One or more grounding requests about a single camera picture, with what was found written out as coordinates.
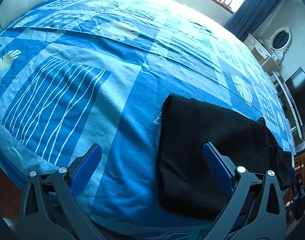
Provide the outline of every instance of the metal screw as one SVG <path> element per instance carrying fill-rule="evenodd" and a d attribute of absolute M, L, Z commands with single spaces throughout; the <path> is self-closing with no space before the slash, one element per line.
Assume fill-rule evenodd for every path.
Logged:
<path fill-rule="evenodd" d="M 275 172 L 273 172 L 273 171 L 267 171 L 267 173 L 268 173 L 268 175 L 271 176 L 271 177 L 275 176 Z"/>
<path fill-rule="evenodd" d="M 237 171 L 238 171 L 239 173 L 244 173 L 244 172 L 246 172 L 246 168 L 243 167 L 243 166 L 238 166 L 238 167 L 237 167 Z"/>
<path fill-rule="evenodd" d="M 30 173 L 29 173 L 29 176 L 30 177 L 35 177 L 37 175 L 37 172 L 36 171 L 31 171 Z"/>
<path fill-rule="evenodd" d="M 67 171 L 66 167 L 61 167 L 61 168 L 58 169 L 59 173 L 65 173 L 66 171 Z"/>

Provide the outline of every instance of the bed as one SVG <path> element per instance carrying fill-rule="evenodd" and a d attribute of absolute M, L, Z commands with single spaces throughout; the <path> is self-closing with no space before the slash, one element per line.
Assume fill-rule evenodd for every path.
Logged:
<path fill-rule="evenodd" d="M 175 93 L 264 117 L 293 151 L 275 88 L 251 52 L 171 0 L 47 0 L 0 34 L 0 167 L 23 188 L 93 143 L 102 160 L 76 197 L 99 225 L 140 239 L 197 239 L 210 225 L 157 201 L 161 107 Z"/>

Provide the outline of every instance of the white wall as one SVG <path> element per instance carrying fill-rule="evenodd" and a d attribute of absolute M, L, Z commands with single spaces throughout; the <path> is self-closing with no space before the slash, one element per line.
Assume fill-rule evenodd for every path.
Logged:
<path fill-rule="evenodd" d="M 203 15 L 206 15 L 210 19 L 219 23 L 220 25 L 225 25 L 225 23 L 231 18 L 232 14 L 222 8 L 220 5 L 216 4 L 212 0 L 174 0 L 180 4 L 186 5 Z"/>
<path fill-rule="evenodd" d="M 281 65 L 280 75 L 284 80 L 292 76 L 299 67 L 305 71 L 305 6 L 299 2 L 285 0 L 255 31 L 257 36 L 265 40 L 277 29 L 287 26 L 292 33 L 292 42 Z"/>

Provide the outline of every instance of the white dresser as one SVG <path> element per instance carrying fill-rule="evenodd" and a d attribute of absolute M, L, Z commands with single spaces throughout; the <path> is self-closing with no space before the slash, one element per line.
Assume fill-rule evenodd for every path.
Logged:
<path fill-rule="evenodd" d="M 244 44 L 250 49 L 269 76 L 272 75 L 273 71 L 280 70 L 280 59 L 260 38 L 256 39 L 253 34 L 249 33 Z"/>

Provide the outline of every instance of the white mirror frame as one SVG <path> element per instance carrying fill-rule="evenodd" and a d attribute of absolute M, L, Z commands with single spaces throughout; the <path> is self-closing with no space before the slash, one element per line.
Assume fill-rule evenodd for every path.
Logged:
<path fill-rule="evenodd" d="M 286 42 L 285 46 L 283 46 L 280 49 L 274 49 L 273 48 L 273 40 L 276 37 L 276 35 L 282 31 L 285 31 L 289 34 L 289 39 Z M 267 44 L 268 47 L 270 47 L 270 49 L 276 54 L 276 56 L 282 60 L 284 58 L 284 53 L 286 52 L 286 50 L 288 50 L 288 46 L 291 43 L 291 30 L 289 27 L 283 27 L 278 29 L 277 31 L 274 32 L 274 34 L 267 40 L 265 40 L 265 43 Z"/>

